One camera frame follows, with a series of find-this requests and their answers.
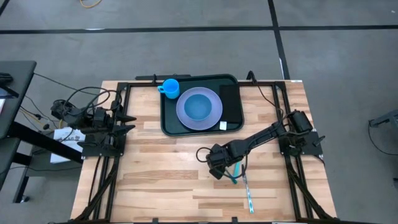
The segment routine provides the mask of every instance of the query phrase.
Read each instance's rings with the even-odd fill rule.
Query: cup handle
[[[158,86],[157,90],[159,91],[159,93],[165,93],[163,86]]]

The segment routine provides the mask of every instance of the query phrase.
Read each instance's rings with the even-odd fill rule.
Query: concrete floor
[[[398,24],[398,2],[388,0],[275,1],[280,26]],[[89,29],[171,26],[269,26],[267,1],[104,0],[84,9],[77,0],[10,0],[0,29]],[[322,146],[338,217],[396,223],[398,158],[376,151],[369,119],[397,109],[398,30],[281,32],[291,79],[303,80]],[[146,34],[0,35],[0,60],[36,60],[37,73],[72,86],[137,75],[230,73],[281,79],[273,31]],[[46,89],[47,94],[40,94]],[[30,96],[49,113],[71,91],[35,77]],[[84,105],[88,96],[74,103]],[[23,105],[34,110],[30,102]],[[23,117],[17,120],[30,126]],[[389,126],[372,130],[376,144],[398,153]],[[21,152],[28,152],[23,144]],[[11,204],[21,170],[10,171],[0,192],[0,223],[69,219],[78,172],[30,179],[32,201]]]

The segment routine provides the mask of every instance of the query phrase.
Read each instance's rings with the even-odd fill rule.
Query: wooden table
[[[115,90],[117,83],[105,81],[102,87]],[[286,81],[286,87],[291,109],[306,112],[312,121],[303,83]],[[262,91],[272,100],[271,88],[262,87]],[[128,133],[120,160],[111,221],[150,222],[152,218],[159,218],[160,222],[230,222],[231,217],[238,217],[240,222],[295,220],[285,161],[276,140],[255,148],[249,156],[247,177],[254,205],[252,215],[242,179],[237,185],[227,178],[216,180],[208,173],[207,164],[195,157],[199,147],[244,139],[276,121],[275,108],[261,96],[258,88],[241,87],[241,98],[245,124],[240,131],[171,138],[160,129],[157,89],[133,87],[127,114],[137,118],[132,122],[136,128]],[[199,156],[204,158],[205,154],[203,151]],[[309,191],[325,211],[335,217],[323,164],[313,156],[302,156],[302,160]],[[84,161],[71,218],[78,216],[88,203],[96,161],[95,157]],[[305,217],[302,194],[299,189],[297,192]],[[104,217],[105,204],[103,200],[100,217]]]

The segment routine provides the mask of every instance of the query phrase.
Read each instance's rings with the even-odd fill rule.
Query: black floor stripe
[[[104,34],[145,32],[262,31],[273,29],[274,28],[271,26],[154,27],[115,29],[0,30],[0,34]]]
[[[278,49],[278,55],[279,55],[280,63],[282,66],[282,74],[284,76],[284,79],[290,80],[290,74],[289,74],[289,69],[287,68],[287,61],[286,61],[286,56],[285,56],[284,45],[282,43],[282,37],[280,36],[280,31],[278,29],[279,25],[278,25],[278,19],[276,17],[274,1],[268,0],[268,6],[269,6],[270,13],[271,13],[272,25],[275,28],[274,34],[275,34],[275,40],[276,40],[276,47]]]
[[[398,25],[370,26],[280,26],[279,30],[381,30],[398,29]]]
[[[0,16],[1,16],[2,12],[4,12],[4,10],[6,9],[6,6],[7,6],[7,4],[8,4],[9,1],[10,1],[10,0],[4,0],[4,2],[1,4],[1,7],[0,7]]]

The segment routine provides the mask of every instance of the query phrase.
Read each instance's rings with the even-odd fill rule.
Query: black tray
[[[180,95],[193,87],[209,88],[217,95],[220,95],[221,85],[238,84],[236,78],[230,74],[204,75],[191,78],[178,78],[177,80],[180,84]],[[189,129],[185,127],[177,117],[177,112],[175,110],[177,100],[178,99],[168,99],[164,94],[160,94],[160,123],[162,131],[168,136],[228,133],[241,129],[244,124],[242,102],[239,98],[239,104],[242,110],[242,123],[228,123],[225,131],[220,130],[220,122],[217,122],[213,127],[202,131]]]

